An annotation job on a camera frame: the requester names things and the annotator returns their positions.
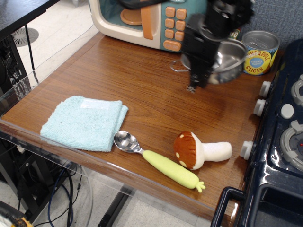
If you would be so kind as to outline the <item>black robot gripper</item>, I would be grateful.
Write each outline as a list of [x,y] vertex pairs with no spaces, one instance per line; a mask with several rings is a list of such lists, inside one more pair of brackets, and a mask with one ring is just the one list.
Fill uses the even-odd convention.
[[187,91],[195,93],[199,78],[212,68],[219,45],[230,31],[227,19],[210,19],[202,14],[193,14],[190,17],[181,52],[188,57],[192,72],[197,72],[198,75],[190,75]]

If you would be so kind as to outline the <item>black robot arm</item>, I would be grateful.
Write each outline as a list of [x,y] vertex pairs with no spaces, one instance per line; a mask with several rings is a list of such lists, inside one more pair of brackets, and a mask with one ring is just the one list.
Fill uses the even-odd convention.
[[207,85],[221,42],[249,22],[252,5],[250,0],[209,0],[204,14],[190,17],[181,48],[190,64],[188,91],[194,93],[197,86]]

